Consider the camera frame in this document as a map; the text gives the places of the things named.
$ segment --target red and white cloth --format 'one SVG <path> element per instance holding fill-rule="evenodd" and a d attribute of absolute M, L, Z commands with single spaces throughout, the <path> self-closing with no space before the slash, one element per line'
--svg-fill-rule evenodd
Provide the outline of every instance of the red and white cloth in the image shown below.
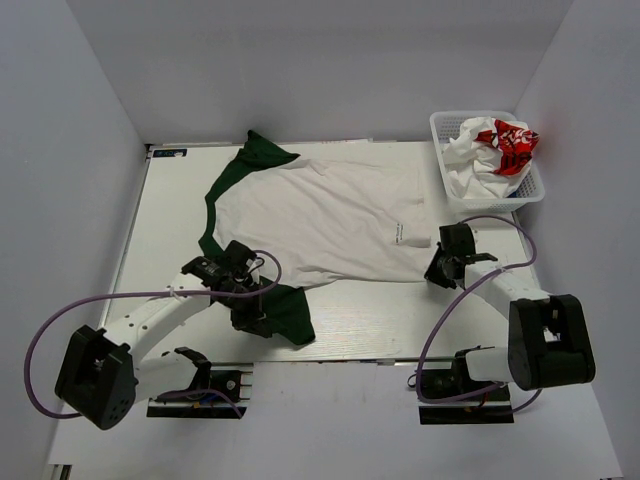
<path fill-rule="evenodd" d="M 444 147 L 443 160 L 454 195 L 506 198 L 531 169 L 538 134 L 524 122 L 475 117 L 460 125 L 460 136 Z"/>

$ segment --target wall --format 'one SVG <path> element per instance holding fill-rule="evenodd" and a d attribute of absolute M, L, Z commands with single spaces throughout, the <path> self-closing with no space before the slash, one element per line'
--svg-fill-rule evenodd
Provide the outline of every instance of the wall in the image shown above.
<path fill-rule="evenodd" d="M 434 111 L 511 111 L 571 4 L 68 2 L 147 143 L 416 140 Z"/>
<path fill-rule="evenodd" d="M 579 296 L 594 389 L 625 478 L 640 478 L 640 5 L 577 0 L 516 109 L 541 135 L 545 200 L 522 212 L 544 286 Z"/>
<path fill-rule="evenodd" d="M 29 404 L 27 344 L 48 315 L 104 291 L 143 172 L 144 147 L 63 0 L 0 3 L 0 372 L 3 478 L 39 479 L 55 423 Z M 61 320 L 36 355 L 38 395 L 69 334 Z"/>

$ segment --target black sticker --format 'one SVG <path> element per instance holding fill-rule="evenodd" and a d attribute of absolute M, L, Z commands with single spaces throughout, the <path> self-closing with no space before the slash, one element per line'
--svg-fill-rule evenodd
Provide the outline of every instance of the black sticker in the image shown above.
<path fill-rule="evenodd" d="M 154 150 L 153 158 L 167 158 L 167 157 L 186 157 L 186 148 L 174 148 L 171 150 Z"/>

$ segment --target red fabric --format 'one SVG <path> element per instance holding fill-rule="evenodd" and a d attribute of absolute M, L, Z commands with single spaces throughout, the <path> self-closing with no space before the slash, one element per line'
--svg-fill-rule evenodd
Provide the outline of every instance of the red fabric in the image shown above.
<path fill-rule="evenodd" d="M 520 173 L 531 161 L 531 152 L 538 144 L 538 134 L 502 120 L 496 120 L 495 127 L 495 132 L 484 130 L 478 133 L 476 142 L 486 143 L 502 151 L 500 167 L 493 173 L 507 176 Z"/>

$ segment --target white table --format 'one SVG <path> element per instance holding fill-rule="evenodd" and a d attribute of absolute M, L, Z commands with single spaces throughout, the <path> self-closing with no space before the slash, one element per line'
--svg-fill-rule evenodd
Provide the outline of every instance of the white table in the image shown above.
<path fill-rule="evenodd" d="M 286 145 L 321 158 L 367 163 L 417 162 L 434 229 L 453 223 L 430 143 Z M 237 147 L 190 148 L 183 158 L 154 158 L 147 175 L 117 290 L 162 288 L 198 255 L 204 195 Z M 475 222 L 478 251 L 505 263 L 525 259 L 517 232 Z M 532 279 L 533 272 L 518 272 Z M 339 281 L 307 298 L 317 340 L 292 348 L 236 332 L 214 306 L 158 346 L 187 345 L 214 361 L 258 362 L 242 421 L 148 419 L 137 404 L 126 420 L 101 432 L 84 419 L 61 422 L 50 463 L 72 464 L 72 480 L 106 479 L 382 479 L 561 478 L 620 475 L 590 386 L 545 392 L 513 425 L 420 426 L 413 367 L 322 365 L 319 360 L 416 359 L 454 292 L 426 283 Z M 136 300 L 111 305 L 106 322 Z M 432 354 L 504 345 L 506 322 L 477 298 L 465 300 L 437 338 Z M 528 394 L 512 389 L 514 403 Z"/>

